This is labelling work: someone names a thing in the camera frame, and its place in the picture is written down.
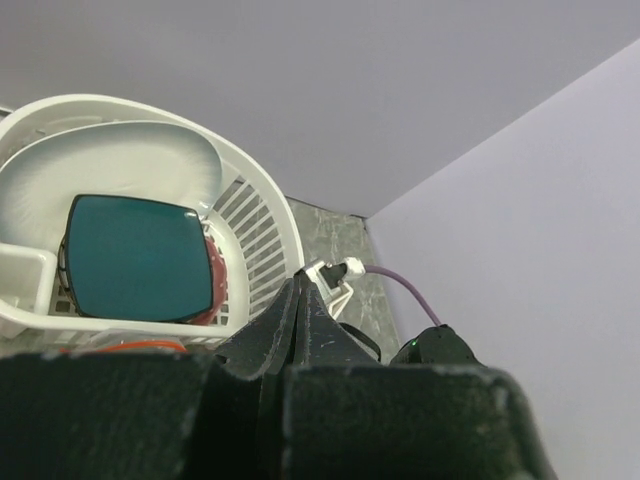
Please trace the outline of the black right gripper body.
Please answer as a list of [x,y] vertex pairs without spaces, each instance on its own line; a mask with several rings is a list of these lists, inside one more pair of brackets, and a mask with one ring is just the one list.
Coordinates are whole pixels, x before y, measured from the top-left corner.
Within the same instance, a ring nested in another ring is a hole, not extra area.
[[[375,354],[375,358],[364,353],[365,359],[356,361],[347,358],[341,362],[343,366],[384,366],[381,362],[380,347],[366,334],[356,327],[341,323],[341,328],[352,338],[361,342]],[[391,358],[389,365],[478,365],[482,363],[476,358],[469,345],[449,325],[429,327],[418,336],[408,340]]]

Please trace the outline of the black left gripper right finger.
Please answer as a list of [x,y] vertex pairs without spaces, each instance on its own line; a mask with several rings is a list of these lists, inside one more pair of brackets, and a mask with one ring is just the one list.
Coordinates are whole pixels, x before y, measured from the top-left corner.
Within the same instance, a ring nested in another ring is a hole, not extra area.
[[278,479],[554,479],[529,402],[473,365],[292,366],[260,402]]

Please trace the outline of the clear zip bag orange zipper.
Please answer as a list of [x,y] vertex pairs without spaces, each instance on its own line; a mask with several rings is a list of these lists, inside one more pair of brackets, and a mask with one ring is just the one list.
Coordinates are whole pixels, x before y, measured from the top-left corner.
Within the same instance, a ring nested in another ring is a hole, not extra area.
[[115,339],[93,341],[60,353],[187,353],[184,345],[172,339]]

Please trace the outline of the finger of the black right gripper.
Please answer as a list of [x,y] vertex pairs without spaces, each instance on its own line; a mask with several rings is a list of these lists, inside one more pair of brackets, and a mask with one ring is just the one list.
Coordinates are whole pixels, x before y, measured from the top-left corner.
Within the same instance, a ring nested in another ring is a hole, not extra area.
[[380,366],[374,353],[328,313],[318,286],[300,272],[292,364],[296,366]]
[[299,278],[285,280],[267,309],[222,342],[214,356],[231,375],[244,381],[279,370],[292,343],[299,303]]

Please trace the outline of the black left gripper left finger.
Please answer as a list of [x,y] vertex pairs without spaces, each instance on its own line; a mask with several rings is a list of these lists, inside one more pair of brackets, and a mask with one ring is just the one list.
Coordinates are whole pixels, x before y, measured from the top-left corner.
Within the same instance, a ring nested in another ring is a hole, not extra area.
[[1,361],[4,479],[255,479],[232,376],[200,354]]

